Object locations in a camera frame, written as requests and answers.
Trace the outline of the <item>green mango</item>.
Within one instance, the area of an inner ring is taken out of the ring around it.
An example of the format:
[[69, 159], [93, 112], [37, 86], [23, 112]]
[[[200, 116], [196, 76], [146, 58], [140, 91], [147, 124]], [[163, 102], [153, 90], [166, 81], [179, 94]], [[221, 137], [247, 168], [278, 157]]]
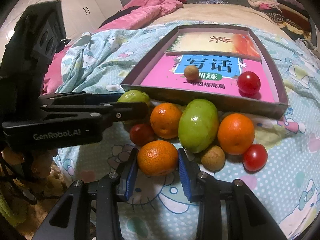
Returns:
[[197, 154], [214, 141], [218, 127], [219, 116], [215, 105], [205, 99], [195, 99], [182, 113], [178, 138], [183, 148]]
[[117, 102], [144, 102], [150, 106], [150, 98], [148, 94], [136, 89], [128, 90], [122, 94]]

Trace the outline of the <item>cherry tomato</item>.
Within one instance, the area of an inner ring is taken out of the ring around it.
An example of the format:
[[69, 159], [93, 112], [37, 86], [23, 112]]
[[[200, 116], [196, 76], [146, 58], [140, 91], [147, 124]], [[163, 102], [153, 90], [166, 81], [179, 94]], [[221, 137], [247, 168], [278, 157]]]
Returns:
[[261, 82], [254, 72], [243, 72], [237, 79], [237, 85], [241, 93], [255, 95], [260, 90]]
[[261, 144], [253, 144], [243, 154], [243, 166], [249, 172], [256, 172], [262, 169], [268, 159], [266, 148]]
[[144, 146], [155, 139], [155, 133], [149, 124], [136, 124], [130, 129], [129, 135], [137, 146]]

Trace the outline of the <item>brown longan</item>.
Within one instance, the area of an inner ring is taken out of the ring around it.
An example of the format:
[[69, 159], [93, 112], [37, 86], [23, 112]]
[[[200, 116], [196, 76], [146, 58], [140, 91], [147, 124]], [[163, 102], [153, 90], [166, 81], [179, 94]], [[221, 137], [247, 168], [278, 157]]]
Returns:
[[190, 81], [197, 80], [199, 78], [199, 69], [195, 65], [188, 65], [184, 69], [184, 76]]
[[226, 156], [220, 146], [208, 148], [201, 156], [201, 164], [210, 171], [218, 171], [223, 168]]

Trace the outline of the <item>orange tangerine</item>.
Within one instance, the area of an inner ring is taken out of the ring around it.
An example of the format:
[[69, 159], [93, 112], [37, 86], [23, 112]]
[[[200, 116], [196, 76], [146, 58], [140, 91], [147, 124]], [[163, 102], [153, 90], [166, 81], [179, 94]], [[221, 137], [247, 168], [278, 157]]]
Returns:
[[172, 103], [161, 103], [150, 115], [150, 125], [154, 133], [163, 139], [178, 137], [178, 126], [182, 111]]
[[226, 116], [220, 123], [217, 139], [228, 154], [245, 153], [254, 141], [254, 125], [250, 118], [240, 113]]
[[137, 154], [140, 170], [147, 176], [164, 176], [174, 171], [178, 165], [176, 147], [163, 140], [144, 145]]

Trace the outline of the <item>white wardrobe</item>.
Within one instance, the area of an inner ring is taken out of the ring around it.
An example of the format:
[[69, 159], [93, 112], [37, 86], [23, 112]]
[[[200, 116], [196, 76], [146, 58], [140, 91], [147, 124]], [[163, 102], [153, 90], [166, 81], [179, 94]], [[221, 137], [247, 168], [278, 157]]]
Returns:
[[[19, 0], [1, 26], [1, 56], [5, 45], [14, 34], [14, 27], [25, 9], [36, 3], [55, 0]], [[75, 40], [83, 33], [99, 28], [105, 20], [103, 13], [95, 0], [60, 0], [67, 38]]]

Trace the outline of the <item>blue hello kitty quilt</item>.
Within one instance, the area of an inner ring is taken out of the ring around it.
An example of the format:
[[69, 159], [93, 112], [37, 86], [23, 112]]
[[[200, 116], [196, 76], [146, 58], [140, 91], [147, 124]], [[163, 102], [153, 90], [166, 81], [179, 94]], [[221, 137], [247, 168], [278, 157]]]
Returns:
[[[179, 22], [138, 30], [85, 33], [56, 58], [62, 73], [58, 92], [122, 93], [121, 81]], [[319, 213], [319, 65], [284, 34], [253, 28], [275, 61], [289, 97], [280, 121], [252, 116], [255, 142], [268, 152], [265, 167], [248, 173], [227, 159], [219, 180], [242, 179], [289, 238], [298, 236]], [[125, 161], [133, 143], [121, 122], [101, 142], [61, 148], [55, 157], [69, 182], [99, 180]], [[125, 239], [194, 239], [199, 207], [183, 194], [178, 172], [162, 177], [140, 173], [127, 203], [118, 206]]]

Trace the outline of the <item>pink quilt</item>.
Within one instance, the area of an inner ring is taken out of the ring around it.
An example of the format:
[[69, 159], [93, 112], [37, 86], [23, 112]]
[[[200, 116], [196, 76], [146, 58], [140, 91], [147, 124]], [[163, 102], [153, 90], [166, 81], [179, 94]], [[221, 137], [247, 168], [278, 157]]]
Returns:
[[[115, 15], [106, 19], [95, 33], [110, 29], [136, 30], [176, 11], [183, 7], [185, 3], [187, 3], [187, 0], [131, 0]], [[70, 42], [63, 50], [55, 54], [44, 77], [42, 94], [54, 93], [62, 84], [62, 58], [73, 44], [75, 44], [75, 41]]]

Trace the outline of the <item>pink workbook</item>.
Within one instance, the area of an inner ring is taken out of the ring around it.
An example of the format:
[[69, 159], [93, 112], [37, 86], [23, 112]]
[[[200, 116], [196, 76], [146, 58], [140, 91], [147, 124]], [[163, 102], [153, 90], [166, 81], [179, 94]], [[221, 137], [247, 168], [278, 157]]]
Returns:
[[[184, 69], [188, 65], [199, 68], [199, 78], [188, 81]], [[140, 83], [141, 86], [194, 90], [205, 93], [240, 97], [237, 79], [243, 72], [254, 72], [259, 76], [261, 87], [254, 98], [277, 102], [274, 83], [265, 74], [267, 65], [258, 61], [238, 57], [215, 55], [163, 55]]]

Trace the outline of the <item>beige bed blanket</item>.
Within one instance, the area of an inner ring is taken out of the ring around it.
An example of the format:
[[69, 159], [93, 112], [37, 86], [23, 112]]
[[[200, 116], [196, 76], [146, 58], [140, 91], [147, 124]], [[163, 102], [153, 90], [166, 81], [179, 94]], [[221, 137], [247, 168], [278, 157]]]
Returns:
[[184, 4], [180, 9], [154, 20], [151, 24], [183, 20], [240, 24], [256, 27], [291, 40], [289, 35], [262, 12], [235, 4]]

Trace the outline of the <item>orange cream book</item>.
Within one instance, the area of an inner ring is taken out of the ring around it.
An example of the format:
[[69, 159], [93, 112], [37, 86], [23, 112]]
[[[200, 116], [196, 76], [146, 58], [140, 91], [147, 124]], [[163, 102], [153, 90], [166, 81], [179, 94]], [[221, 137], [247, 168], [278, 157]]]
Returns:
[[194, 32], [179, 34], [167, 55], [217, 55], [260, 61], [261, 56], [248, 34]]

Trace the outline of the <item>white crumpled cloth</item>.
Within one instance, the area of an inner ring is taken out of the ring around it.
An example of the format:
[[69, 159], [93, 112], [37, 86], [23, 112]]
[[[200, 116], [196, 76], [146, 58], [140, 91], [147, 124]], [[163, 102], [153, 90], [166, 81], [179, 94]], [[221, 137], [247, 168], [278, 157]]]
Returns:
[[297, 40], [295, 40], [295, 43], [305, 53], [307, 53], [310, 56], [314, 56], [317, 59], [319, 59], [319, 51], [318, 51], [318, 49], [309, 40], [298, 38]]

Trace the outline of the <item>pile of folded clothes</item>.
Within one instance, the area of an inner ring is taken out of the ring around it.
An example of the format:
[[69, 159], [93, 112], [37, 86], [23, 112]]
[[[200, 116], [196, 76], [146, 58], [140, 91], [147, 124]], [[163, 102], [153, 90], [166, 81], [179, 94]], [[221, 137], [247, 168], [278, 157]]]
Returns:
[[297, 0], [247, 0], [256, 11], [269, 17], [292, 40], [311, 41], [310, 16]]

